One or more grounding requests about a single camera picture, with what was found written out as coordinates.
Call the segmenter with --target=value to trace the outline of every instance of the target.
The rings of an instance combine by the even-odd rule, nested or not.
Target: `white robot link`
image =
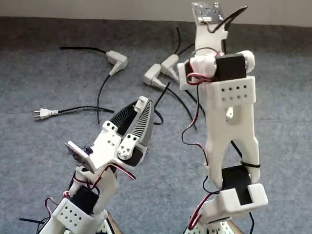
[[[208,139],[205,174],[219,191],[208,194],[194,212],[185,234],[232,234],[227,220],[247,215],[268,204],[260,178],[258,141],[254,135],[255,65],[250,51],[226,54],[227,29],[243,7],[223,17],[218,3],[193,3],[195,51],[177,65],[182,90],[199,85],[205,101]],[[226,148],[235,140],[242,151],[241,165],[222,168]]]
[[[127,170],[144,160],[153,123],[152,101],[140,96],[103,124],[93,146],[81,149],[68,141],[79,166],[70,189],[38,233],[113,234],[105,205],[117,191],[116,169],[135,179]]]

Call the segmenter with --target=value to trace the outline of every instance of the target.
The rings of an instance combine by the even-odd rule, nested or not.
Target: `gray carpet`
[[[140,95],[158,97],[159,91],[143,84],[143,75],[172,53],[176,26],[181,47],[193,42],[195,26],[185,22],[0,18],[1,234],[35,233],[36,224],[18,218],[47,216],[44,199],[58,200],[66,190],[74,161],[63,143],[91,144],[101,129],[94,111],[32,119],[31,112],[40,107],[94,105],[111,69],[102,54],[58,47],[94,46],[129,57],[127,69],[107,83],[101,99],[101,106],[117,111]],[[312,29],[233,25],[228,50],[244,49],[256,56],[255,130],[261,182],[269,198],[269,206],[253,213],[254,234],[310,233]],[[172,89],[195,110],[176,84]],[[137,181],[120,175],[118,192],[107,207],[125,234],[180,234],[205,194],[202,152],[180,140],[189,123],[185,110],[166,95],[159,111],[165,123],[154,127],[146,159],[135,171]],[[111,116],[102,113],[102,122]],[[198,127],[187,138],[204,143],[202,116]],[[238,163],[229,147],[224,165]],[[235,223],[249,233],[249,217]]]

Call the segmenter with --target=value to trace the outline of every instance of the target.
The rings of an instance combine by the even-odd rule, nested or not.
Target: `wooden base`
[[[108,212],[108,220],[110,221],[113,231],[115,234],[122,234],[120,228],[118,227],[118,225],[116,224],[116,222],[113,220],[111,214]]]
[[[110,221],[115,234],[122,234],[122,231],[120,230],[116,222],[113,220],[110,213],[108,213],[108,220]],[[228,225],[231,227],[232,231],[234,232],[234,234],[243,234],[243,232],[232,221],[227,222]]]
[[[227,222],[235,234],[243,234],[243,232],[232,221],[227,221]]]

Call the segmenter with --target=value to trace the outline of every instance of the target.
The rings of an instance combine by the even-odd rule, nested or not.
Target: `white wall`
[[[193,21],[192,1],[195,0],[0,0],[0,16]],[[225,15],[248,5],[237,23],[312,26],[312,0],[219,2]]]

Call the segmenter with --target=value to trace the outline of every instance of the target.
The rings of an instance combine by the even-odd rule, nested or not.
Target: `two-prong plug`
[[[144,83],[156,87],[160,90],[164,90],[166,85],[163,84],[158,76],[160,74],[161,66],[158,63],[155,63],[145,74],[144,74]]]
[[[176,82],[179,83],[179,76],[176,74],[174,67],[176,66],[177,62],[179,61],[178,55],[170,55],[166,60],[161,63],[161,73],[165,74]]]
[[[109,73],[111,76],[117,73],[118,71],[125,69],[126,66],[128,65],[128,58],[116,51],[111,50],[107,52],[106,55],[107,60],[114,65]]]
[[[50,116],[58,115],[59,111],[58,110],[48,110],[48,109],[40,108],[39,111],[34,111],[34,113],[36,113],[36,115],[34,115],[34,118],[36,118],[36,119],[45,119],[45,118],[48,118]]]

